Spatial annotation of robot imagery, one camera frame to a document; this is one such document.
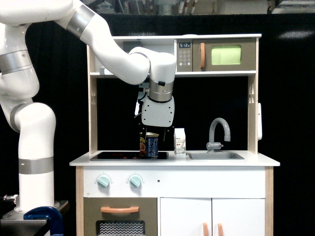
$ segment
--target milk carton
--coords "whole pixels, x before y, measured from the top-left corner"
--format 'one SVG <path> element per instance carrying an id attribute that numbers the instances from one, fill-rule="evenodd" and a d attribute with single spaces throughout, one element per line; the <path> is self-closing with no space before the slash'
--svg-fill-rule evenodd
<path id="1" fill-rule="evenodd" d="M 184 128 L 175 129 L 174 152 L 176 156 L 186 156 L 186 136 Z"/>

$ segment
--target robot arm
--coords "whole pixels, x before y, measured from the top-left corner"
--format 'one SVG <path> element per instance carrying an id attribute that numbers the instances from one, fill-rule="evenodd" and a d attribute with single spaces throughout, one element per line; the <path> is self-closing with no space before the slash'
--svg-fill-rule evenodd
<path id="1" fill-rule="evenodd" d="M 174 118 L 175 57 L 141 47 L 134 48 L 128 55 L 115 43 L 102 17 L 79 0 L 75 0 L 74 8 L 73 15 L 56 23 L 89 45 L 101 64 L 121 80 L 137 85 L 150 73 L 149 94 L 145 97 L 141 113 L 142 123 L 169 127 Z"/>
<path id="2" fill-rule="evenodd" d="M 150 73 L 142 108 L 145 125 L 168 127 L 174 116 L 175 57 L 144 48 L 128 55 L 112 39 L 106 21 L 79 0 L 0 0 L 0 104 L 10 126 L 20 132 L 22 211 L 54 204 L 56 120 L 48 106 L 32 101 L 39 82 L 25 44 L 29 23 L 45 21 L 55 21 L 75 34 L 109 71 L 129 84 L 143 82 Z"/>

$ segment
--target food can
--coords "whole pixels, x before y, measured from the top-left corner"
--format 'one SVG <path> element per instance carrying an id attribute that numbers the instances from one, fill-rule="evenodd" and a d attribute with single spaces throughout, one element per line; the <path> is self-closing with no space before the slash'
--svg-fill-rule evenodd
<path id="1" fill-rule="evenodd" d="M 146 137 L 140 133 L 140 156 L 158 157 L 158 134 L 148 132 Z"/>

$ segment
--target sink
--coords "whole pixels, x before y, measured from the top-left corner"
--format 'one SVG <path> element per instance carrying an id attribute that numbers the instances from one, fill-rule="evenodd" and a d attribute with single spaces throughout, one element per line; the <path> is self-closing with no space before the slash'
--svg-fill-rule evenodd
<path id="1" fill-rule="evenodd" d="M 189 153 L 192 160 L 244 160 L 239 154 L 232 152 Z"/>

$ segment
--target faucet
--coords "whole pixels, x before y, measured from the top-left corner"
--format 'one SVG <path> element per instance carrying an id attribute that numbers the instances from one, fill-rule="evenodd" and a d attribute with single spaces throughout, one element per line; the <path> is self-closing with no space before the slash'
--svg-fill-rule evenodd
<path id="1" fill-rule="evenodd" d="M 225 119 L 216 118 L 210 125 L 209 130 L 209 142 L 207 143 L 207 153 L 214 152 L 214 150 L 221 149 L 223 145 L 219 142 L 215 143 L 215 128 L 218 123 L 221 123 L 224 129 L 224 141 L 230 142 L 231 141 L 231 132 L 230 127 L 228 126 Z"/>

